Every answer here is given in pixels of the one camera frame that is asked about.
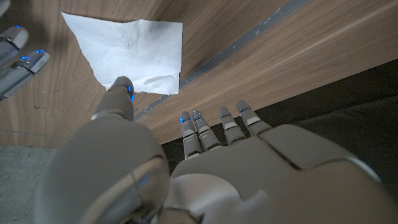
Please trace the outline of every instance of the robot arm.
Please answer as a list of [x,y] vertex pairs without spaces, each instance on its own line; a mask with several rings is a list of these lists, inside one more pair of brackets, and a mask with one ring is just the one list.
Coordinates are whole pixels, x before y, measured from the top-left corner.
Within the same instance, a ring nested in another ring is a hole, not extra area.
[[37,189],[37,223],[398,220],[395,201],[355,155],[296,126],[272,128],[243,100],[237,108],[250,138],[220,109],[228,146],[200,111],[181,114],[185,160],[169,177],[161,146],[134,121],[133,96],[119,77],[54,157]]

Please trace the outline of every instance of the crumpled paper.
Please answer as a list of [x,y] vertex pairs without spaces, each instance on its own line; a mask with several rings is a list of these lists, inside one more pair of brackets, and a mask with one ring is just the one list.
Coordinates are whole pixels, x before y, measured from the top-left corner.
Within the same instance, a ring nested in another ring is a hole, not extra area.
[[142,19],[120,23],[61,13],[106,89],[124,75],[135,92],[178,93],[182,23]]

